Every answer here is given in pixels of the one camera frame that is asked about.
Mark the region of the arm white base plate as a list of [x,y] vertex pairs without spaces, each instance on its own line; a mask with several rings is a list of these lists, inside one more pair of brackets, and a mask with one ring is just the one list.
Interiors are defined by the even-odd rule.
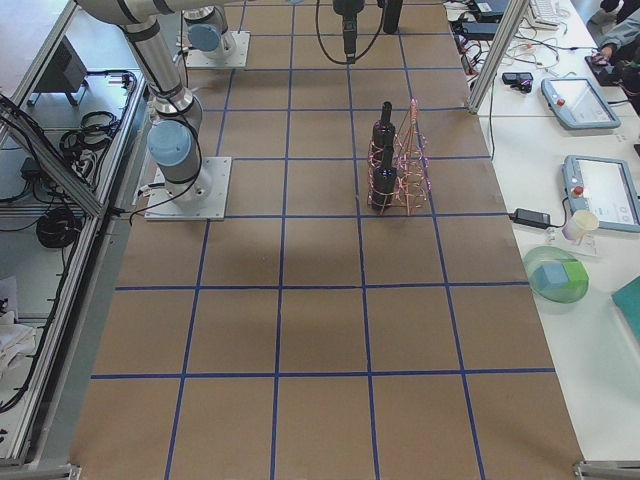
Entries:
[[250,32],[217,30],[194,37],[187,55],[186,66],[197,70],[244,69],[246,67]]
[[232,170],[231,157],[205,157],[196,183],[182,196],[186,189],[168,184],[150,192],[151,207],[144,211],[148,221],[222,221],[225,218],[226,202]]

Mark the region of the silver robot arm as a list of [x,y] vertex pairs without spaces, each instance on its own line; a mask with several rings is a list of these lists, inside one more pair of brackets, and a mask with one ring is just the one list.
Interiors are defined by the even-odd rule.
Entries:
[[160,168],[169,197],[182,204],[208,193],[210,181],[198,146],[202,107],[185,86],[161,35],[159,15],[204,7],[204,1],[80,1],[93,18],[123,33],[153,95],[158,122],[147,136],[149,153]]
[[[317,41],[325,57],[332,63],[338,65],[349,65],[354,64],[357,61],[357,16],[364,9],[364,4],[364,1],[356,0],[334,0],[332,2],[333,11],[339,15],[342,20],[341,25],[345,60],[340,61],[333,59],[329,55],[320,38],[320,2],[316,2],[315,30]],[[206,57],[216,60],[229,57],[235,53],[235,38],[229,31],[223,7],[211,6],[200,10],[186,10],[181,14],[181,18],[187,27],[187,38],[192,49],[200,51]]]

